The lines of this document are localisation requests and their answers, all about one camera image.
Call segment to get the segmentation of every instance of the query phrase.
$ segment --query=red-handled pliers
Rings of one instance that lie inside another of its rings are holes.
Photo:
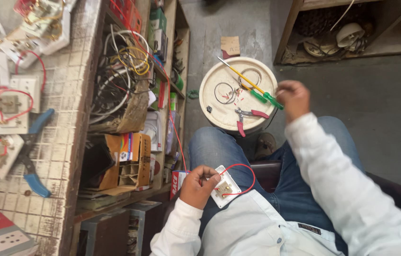
[[[245,137],[245,132],[243,131],[243,115],[247,116],[260,116],[265,119],[268,119],[268,115],[264,112],[260,112],[257,110],[251,110],[251,111],[242,111],[242,109],[238,108],[235,110],[235,112],[238,113],[239,121],[237,121],[237,127],[238,131],[240,132],[240,135],[242,137]]]

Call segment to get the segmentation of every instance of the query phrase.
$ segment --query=white bucket lid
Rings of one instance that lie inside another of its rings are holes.
[[[248,57],[235,57],[225,61],[255,83],[261,90],[275,97],[278,87],[277,79],[262,62]],[[267,101],[264,104],[255,96],[252,96],[248,90],[242,89],[237,79],[239,79],[239,76],[235,72],[224,63],[218,62],[205,75],[199,89],[199,102],[204,115],[215,126],[229,131],[238,131],[237,121],[239,117],[235,109],[241,108],[243,111],[257,110],[270,115],[275,108],[270,102]],[[253,88],[248,82],[241,80],[246,86]],[[234,90],[240,88],[240,95],[237,96],[231,93],[231,87]],[[212,108],[211,113],[207,111],[208,106]],[[244,115],[243,130],[256,128],[265,121],[266,119],[262,117]]]

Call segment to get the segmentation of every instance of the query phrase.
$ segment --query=green screwdriver handle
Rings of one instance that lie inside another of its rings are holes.
[[[266,92],[264,93],[264,98],[266,98],[267,100],[269,100],[273,105],[275,105],[277,108],[279,108],[280,110],[283,110],[284,107],[283,105],[281,105],[280,103],[278,103],[274,97],[270,96],[270,93]]]
[[[258,100],[260,100],[262,103],[267,103],[267,100],[266,100],[264,97],[262,97],[262,95],[260,95],[259,93],[257,93],[256,91],[251,90],[250,93],[251,93],[252,96],[255,96],[255,97],[256,97]]]

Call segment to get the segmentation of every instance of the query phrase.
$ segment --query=foot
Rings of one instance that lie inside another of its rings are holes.
[[[257,138],[256,154],[254,159],[258,160],[267,155],[271,155],[276,150],[275,138],[270,133],[261,133]]]

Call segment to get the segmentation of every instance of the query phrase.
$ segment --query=shirt sleeve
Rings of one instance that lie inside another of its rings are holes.
[[[194,256],[200,250],[202,210],[177,199],[166,225],[150,242],[151,256]]]
[[[294,120],[285,134],[302,178],[350,255],[397,255],[388,254],[401,247],[401,210],[393,199],[352,164],[313,113]]]

